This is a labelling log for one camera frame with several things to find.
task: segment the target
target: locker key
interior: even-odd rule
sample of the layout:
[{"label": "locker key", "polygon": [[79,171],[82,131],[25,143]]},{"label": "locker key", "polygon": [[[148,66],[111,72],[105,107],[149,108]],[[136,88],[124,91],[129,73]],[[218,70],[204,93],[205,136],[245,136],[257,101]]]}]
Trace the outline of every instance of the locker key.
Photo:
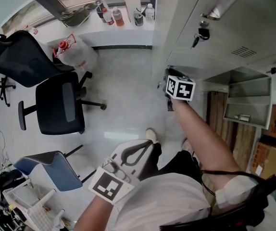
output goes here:
[{"label": "locker key", "polygon": [[199,39],[200,39],[199,37],[195,37],[195,40],[194,40],[194,42],[193,42],[191,48],[195,48],[195,47],[196,47],[196,45],[197,45],[198,42],[199,42]]},{"label": "locker key", "polygon": [[266,72],[267,74],[271,73],[272,75],[276,73],[276,67],[272,67],[270,71]]}]

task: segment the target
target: white shirt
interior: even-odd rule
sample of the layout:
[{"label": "white shirt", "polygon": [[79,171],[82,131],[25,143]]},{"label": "white shirt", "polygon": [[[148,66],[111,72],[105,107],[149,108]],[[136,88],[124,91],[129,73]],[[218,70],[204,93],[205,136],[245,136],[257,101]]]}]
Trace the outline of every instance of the white shirt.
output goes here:
[{"label": "white shirt", "polygon": [[[217,203],[246,192],[255,186],[248,177],[237,176],[216,192]],[[276,202],[268,196],[265,218],[254,231],[276,231]],[[176,173],[148,178],[140,183],[121,209],[115,231],[159,231],[159,226],[189,213],[192,220],[207,217],[210,205],[202,186],[193,178]]]}]

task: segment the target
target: person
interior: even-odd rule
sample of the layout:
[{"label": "person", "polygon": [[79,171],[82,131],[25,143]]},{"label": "person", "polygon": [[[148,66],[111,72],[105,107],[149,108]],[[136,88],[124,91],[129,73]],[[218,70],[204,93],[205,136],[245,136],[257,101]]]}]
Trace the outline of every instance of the person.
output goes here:
[{"label": "person", "polygon": [[[183,150],[162,169],[156,163],[161,154],[155,132],[146,131],[154,143],[142,182],[133,190],[116,220],[116,231],[158,231],[161,225],[209,208],[201,185],[196,155],[206,170],[241,171],[227,144],[184,101],[172,100],[175,115],[187,137]],[[216,190],[217,202],[239,196],[255,186],[246,176],[208,175]],[[276,231],[276,202],[268,196],[265,218],[254,231]],[[104,231],[113,205],[96,196],[82,213],[75,231]]]}]

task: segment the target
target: white floor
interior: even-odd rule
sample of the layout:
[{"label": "white floor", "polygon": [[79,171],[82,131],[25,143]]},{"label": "white floor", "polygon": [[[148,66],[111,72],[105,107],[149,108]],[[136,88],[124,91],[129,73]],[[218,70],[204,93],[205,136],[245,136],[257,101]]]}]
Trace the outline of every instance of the white floor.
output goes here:
[{"label": "white floor", "polygon": [[[0,100],[0,130],[6,143],[4,156],[7,152],[11,162],[15,163],[25,155],[47,151],[69,152],[82,144],[83,148],[68,159],[76,173],[84,178],[102,164],[116,145],[144,138],[144,132],[149,127],[156,130],[162,144],[159,167],[169,162],[181,149],[185,136],[174,113],[167,111],[163,91],[156,89],[157,83],[151,79],[151,50],[101,50],[98,53],[98,67],[92,70],[93,78],[85,83],[88,92],[84,99],[105,101],[107,109],[102,111],[98,107],[84,107],[86,131],[82,135],[43,135],[38,127],[36,112],[26,116],[27,130],[20,129],[18,102],[23,100],[25,107],[34,105],[36,87],[25,88],[16,83],[17,88],[7,92],[11,106],[7,107]],[[203,97],[198,83],[191,106],[200,115],[204,110]],[[0,133],[0,162],[2,149]],[[41,194],[55,188],[42,166],[37,166],[30,178]],[[65,216],[74,222],[94,197],[88,190],[88,184],[89,181],[85,182],[83,188],[69,192],[57,191],[49,204],[56,210],[63,208]],[[107,230],[113,228],[117,215],[116,208]]]}]

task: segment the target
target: windowsill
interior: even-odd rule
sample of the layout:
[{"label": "windowsill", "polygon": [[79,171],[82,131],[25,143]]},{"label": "windowsill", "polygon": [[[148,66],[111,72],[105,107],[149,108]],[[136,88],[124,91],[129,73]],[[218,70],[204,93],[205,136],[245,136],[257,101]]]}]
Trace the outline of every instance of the windowsill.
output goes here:
[{"label": "windowsill", "polygon": [[[89,46],[111,45],[152,45],[154,22],[148,22],[144,18],[143,26],[130,23],[125,6],[119,7],[122,12],[124,25],[116,23],[109,26],[102,22],[96,12],[93,12],[80,28],[75,31]],[[54,20],[38,28],[35,38],[49,46],[55,47],[61,40],[67,38],[75,27],[66,27],[62,22]]]}]

